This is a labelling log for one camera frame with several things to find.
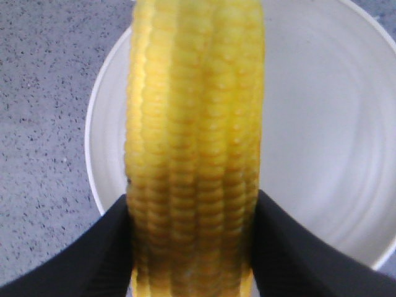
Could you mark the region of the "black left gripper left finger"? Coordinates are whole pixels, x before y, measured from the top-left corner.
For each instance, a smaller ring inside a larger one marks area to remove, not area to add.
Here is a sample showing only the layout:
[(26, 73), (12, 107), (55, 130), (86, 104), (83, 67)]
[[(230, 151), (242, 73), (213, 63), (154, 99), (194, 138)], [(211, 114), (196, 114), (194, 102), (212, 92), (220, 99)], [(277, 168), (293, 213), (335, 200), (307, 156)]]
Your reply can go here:
[(126, 296), (133, 268), (126, 197), (57, 256), (1, 287), (1, 296)]

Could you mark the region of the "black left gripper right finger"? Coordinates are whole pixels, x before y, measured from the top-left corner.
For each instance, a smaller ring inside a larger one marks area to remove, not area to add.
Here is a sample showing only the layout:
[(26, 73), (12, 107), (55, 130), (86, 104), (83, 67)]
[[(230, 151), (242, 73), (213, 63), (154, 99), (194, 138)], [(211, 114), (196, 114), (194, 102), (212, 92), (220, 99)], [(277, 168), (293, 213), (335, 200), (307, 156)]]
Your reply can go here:
[(252, 269), (260, 296), (395, 296), (395, 280), (337, 251), (259, 191)]

